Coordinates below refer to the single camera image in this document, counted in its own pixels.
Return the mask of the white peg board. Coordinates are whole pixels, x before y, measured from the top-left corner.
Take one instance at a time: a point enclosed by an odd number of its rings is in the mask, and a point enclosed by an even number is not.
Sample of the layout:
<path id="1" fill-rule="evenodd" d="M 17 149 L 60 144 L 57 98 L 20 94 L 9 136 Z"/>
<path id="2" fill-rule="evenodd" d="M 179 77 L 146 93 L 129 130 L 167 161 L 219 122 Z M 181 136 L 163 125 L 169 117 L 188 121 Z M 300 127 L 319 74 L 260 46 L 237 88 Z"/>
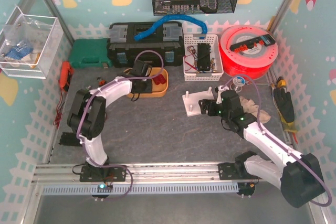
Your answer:
<path id="1" fill-rule="evenodd" d="M 186 115 L 188 117 L 201 115 L 201 107 L 199 105 L 200 100 L 213 100 L 212 87 L 208 87 L 207 90 L 202 92 L 189 93 L 186 91 L 182 95 Z"/>

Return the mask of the large red spring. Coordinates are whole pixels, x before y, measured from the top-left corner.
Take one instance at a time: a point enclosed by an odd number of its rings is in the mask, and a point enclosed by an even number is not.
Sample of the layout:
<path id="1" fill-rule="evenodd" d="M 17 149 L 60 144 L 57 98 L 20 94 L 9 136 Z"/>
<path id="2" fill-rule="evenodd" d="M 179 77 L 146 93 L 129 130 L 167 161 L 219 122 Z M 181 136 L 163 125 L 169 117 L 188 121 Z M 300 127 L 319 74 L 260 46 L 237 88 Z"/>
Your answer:
<path id="1" fill-rule="evenodd" d="M 160 74 L 160 75 L 158 76 L 158 79 L 159 79 L 160 84 L 165 84 L 165 83 L 167 83 L 167 78 L 166 78 L 164 75 L 162 75 L 162 74 Z"/>
<path id="2" fill-rule="evenodd" d="M 161 85 L 160 82 L 159 82 L 159 79 L 158 79 L 158 76 L 156 76 L 155 78 L 153 78 L 153 81 L 155 83 L 155 85 Z"/>

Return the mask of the beige work glove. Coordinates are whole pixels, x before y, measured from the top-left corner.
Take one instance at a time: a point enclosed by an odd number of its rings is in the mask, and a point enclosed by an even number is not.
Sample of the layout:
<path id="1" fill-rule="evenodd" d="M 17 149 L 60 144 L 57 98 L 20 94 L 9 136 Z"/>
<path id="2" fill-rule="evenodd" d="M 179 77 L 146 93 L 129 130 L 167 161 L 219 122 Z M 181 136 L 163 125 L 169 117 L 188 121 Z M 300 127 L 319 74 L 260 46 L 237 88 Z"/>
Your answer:
<path id="1" fill-rule="evenodd" d="M 240 103 L 245 113 L 251 113 L 257 117 L 259 105 L 257 105 L 252 99 L 246 99 L 243 96 L 239 97 Z M 270 121 L 271 116 L 264 110 L 260 110 L 259 119 L 261 123 L 265 124 Z"/>

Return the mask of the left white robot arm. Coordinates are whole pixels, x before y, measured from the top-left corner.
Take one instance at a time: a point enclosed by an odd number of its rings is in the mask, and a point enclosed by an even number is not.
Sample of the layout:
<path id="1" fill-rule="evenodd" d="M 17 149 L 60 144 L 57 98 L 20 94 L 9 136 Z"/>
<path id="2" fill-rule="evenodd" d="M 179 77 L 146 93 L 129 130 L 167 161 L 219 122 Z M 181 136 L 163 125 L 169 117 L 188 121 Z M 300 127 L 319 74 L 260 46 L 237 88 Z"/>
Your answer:
<path id="1" fill-rule="evenodd" d="M 117 99 L 130 94 L 151 79 L 152 66 L 136 60 L 133 67 L 112 81 L 93 90 L 78 90 L 73 100 L 67 125 L 83 146 L 86 162 L 93 167 L 105 168 L 108 156 L 103 148 L 101 132 L 105 124 L 106 108 Z"/>

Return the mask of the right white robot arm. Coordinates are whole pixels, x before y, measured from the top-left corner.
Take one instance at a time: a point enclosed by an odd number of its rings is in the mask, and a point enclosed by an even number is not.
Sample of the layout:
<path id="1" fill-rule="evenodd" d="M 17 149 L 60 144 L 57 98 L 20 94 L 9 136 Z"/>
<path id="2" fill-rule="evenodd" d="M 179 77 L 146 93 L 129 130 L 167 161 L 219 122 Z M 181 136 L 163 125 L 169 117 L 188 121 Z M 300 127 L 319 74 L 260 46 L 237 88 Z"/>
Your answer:
<path id="1" fill-rule="evenodd" d="M 300 208 L 327 192 L 318 159 L 302 154 L 269 132 L 257 118 L 244 111 L 239 95 L 233 90 L 218 94 L 219 101 L 202 99 L 202 114 L 219 116 L 228 131 L 238 134 L 262 151 L 265 160 L 253 151 L 246 151 L 233 163 L 218 165 L 219 177 L 225 179 L 261 178 L 277 187 L 291 206 Z"/>

